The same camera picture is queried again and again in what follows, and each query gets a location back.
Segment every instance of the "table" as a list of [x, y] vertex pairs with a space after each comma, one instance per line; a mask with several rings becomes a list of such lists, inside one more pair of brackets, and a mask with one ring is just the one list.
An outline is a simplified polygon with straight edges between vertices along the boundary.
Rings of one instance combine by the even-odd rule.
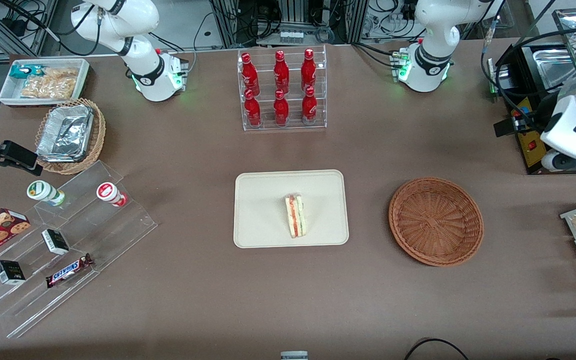
[[[496, 40], [498, 59], [509, 40]], [[386, 48], [398, 49], [401, 44]], [[101, 160], [160, 223], [20, 339], [0, 330], [0, 359], [398, 359], [423, 337], [472, 359], [576, 359], [576, 248], [558, 214], [576, 176], [524, 175], [505, 116], [485, 97], [480, 41], [462, 41], [432, 93], [393, 84], [385, 66], [329, 46], [328, 128], [244, 133], [236, 51], [202, 52], [185, 93], [144, 100], [118, 57], [91, 57], [84, 95], [107, 121]], [[34, 147], [46, 109], [0, 108], [0, 141]], [[342, 246], [233, 244], [241, 173], [337, 169], [350, 238]], [[413, 260], [387, 224], [404, 182], [437, 176], [478, 203], [478, 253], [455, 268]], [[61, 185], [70, 177], [45, 172]], [[24, 211], [34, 177], [0, 170], [0, 207]], [[457, 359], [425, 344], [417, 359]]]

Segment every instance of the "brown woven basket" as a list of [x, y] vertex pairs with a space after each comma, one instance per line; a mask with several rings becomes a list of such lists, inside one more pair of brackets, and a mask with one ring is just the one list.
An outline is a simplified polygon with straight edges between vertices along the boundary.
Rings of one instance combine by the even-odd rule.
[[455, 183], [436, 177], [416, 178], [397, 189], [388, 220], [404, 251], [435, 267], [466, 262], [484, 236], [477, 203]]
[[[94, 110], [93, 125], [90, 130], [86, 157], [80, 162], [46, 162], [37, 159], [37, 162], [45, 171], [62, 175], [73, 175], [86, 170], [99, 158], [101, 148], [104, 146], [104, 136], [106, 135], [106, 120], [104, 119], [104, 114], [101, 113], [99, 107], [97, 107], [94, 102], [87, 100], [86, 98], [66, 101], [63, 104], [57, 105], [57, 107], [74, 107], [75, 105], [86, 105]], [[48, 120], [48, 114], [43, 117], [43, 121], [41, 122], [41, 125], [39, 125], [39, 131], [34, 137], [35, 146], [39, 145], [39, 140], [42, 138], [44, 126], [46, 126], [46, 120]]]

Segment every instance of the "red aluminum bottle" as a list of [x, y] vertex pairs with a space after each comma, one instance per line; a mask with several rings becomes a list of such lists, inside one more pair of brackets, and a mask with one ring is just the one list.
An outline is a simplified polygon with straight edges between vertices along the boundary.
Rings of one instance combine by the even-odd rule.
[[278, 50], [274, 53], [274, 83], [277, 89], [286, 95], [290, 92], [290, 70], [286, 64], [284, 52]]
[[244, 85], [246, 89], [252, 90], [253, 96], [259, 95], [259, 76], [257, 75], [257, 69], [250, 61], [250, 54], [244, 52], [241, 55], [241, 61], [244, 63], [241, 69], [241, 75], [244, 78]]
[[301, 101], [301, 121], [305, 125], [314, 125], [317, 116], [317, 99], [315, 98], [315, 88], [306, 86], [306, 96]]
[[315, 52], [307, 48], [303, 52], [303, 64], [301, 64], [301, 89], [306, 92], [306, 87], [315, 86], [317, 64], [315, 64]]
[[251, 89], [244, 91], [246, 100], [244, 101], [244, 109], [246, 109], [246, 117], [251, 128], [258, 128], [261, 126], [261, 110], [259, 103], [256, 100]]
[[284, 98], [284, 91], [277, 89], [274, 92], [274, 121], [280, 128], [288, 126], [288, 101]]

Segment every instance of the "machine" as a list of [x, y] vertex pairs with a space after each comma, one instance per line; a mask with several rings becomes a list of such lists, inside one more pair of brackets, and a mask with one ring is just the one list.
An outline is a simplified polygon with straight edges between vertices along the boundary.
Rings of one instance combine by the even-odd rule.
[[423, 42], [399, 51], [398, 80], [418, 92], [437, 89], [446, 78], [459, 43], [456, 25], [492, 18], [502, 3], [503, 0], [419, 0], [414, 18], [425, 27], [425, 37]]

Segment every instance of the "acrylic bottle rack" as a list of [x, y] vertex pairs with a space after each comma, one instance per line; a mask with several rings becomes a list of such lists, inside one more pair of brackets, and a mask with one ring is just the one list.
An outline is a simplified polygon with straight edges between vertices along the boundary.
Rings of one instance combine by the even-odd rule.
[[[0, 260], [19, 262], [26, 281], [4, 285], [0, 281], [0, 322], [8, 338], [18, 338], [96, 278], [157, 224], [126, 191], [122, 176], [102, 161], [71, 178], [59, 189], [64, 203], [52, 207], [39, 202], [26, 212], [32, 227], [0, 247]], [[128, 195], [128, 203], [114, 207], [97, 198], [99, 184], [111, 182]], [[70, 250], [66, 255], [48, 251], [41, 232], [57, 229]], [[90, 253], [94, 264], [48, 289], [46, 277]]]
[[[302, 122], [302, 100], [304, 100], [304, 91], [302, 91], [302, 63], [304, 63], [304, 50], [312, 49], [314, 51], [314, 61], [317, 65], [315, 71], [315, 98], [317, 99], [317, 116], [313, 125], [305, 125]], [[285, 55], [285, 62], [290, 70], [290, 92], [286, 94], [285, 99], [288, 101], [290, 109], [288, 115], [288, 126], [279, 127], [275, 123], [275, 51], [282, 50]], [[249, 53], [250, 59], [256, 68], [259, 79], [259, 96], [256, 100], [259, 102], [261, 110], [261, 126], [251, 127], [246, 117], [244, 108], [244, 90], [246, 87], [242, 77], [242, 54]], [[328, 88], [327, 88], [327, 60], [326, 48], [324, 46], [312, 47], [286, 47], [286, 48], [247, 48], [238, 51], [237, 57], [237, 77], [239, 84], [239, 100], [241, 103], [241, 118], [245, 131], [249, 130], [308, 130], [313, 128], [326, 128], [328, 124]]]

